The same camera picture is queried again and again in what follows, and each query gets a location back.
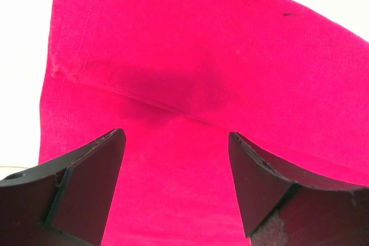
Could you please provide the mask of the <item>magenta red t shirt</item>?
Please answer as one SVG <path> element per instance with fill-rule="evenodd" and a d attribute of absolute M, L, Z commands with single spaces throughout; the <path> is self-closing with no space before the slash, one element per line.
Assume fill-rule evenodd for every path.
<path fill-rule="evenodd" d="M 104 245 L 248 245 L 236 131 L 368 184 L 368 43 L 292 0 L 53 0 L 40 161 L 127 142 Z"/>

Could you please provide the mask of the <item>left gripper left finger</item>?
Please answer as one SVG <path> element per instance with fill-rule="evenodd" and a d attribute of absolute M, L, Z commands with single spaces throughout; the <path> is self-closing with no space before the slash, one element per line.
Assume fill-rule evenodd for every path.
<path fill-rule="evenodd" d="M 100 245 L 125 144 L 114 129 L 1 180 L 1 244 Z"/>

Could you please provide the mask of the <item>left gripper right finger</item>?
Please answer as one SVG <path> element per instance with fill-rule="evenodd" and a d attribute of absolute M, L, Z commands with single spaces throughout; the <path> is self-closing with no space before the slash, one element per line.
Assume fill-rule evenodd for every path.
<path fill-rule="evenodd" d="M 368 188 L 325 177 L 232 132 L 229 160 L 252 245 L 367 245 Z"/>

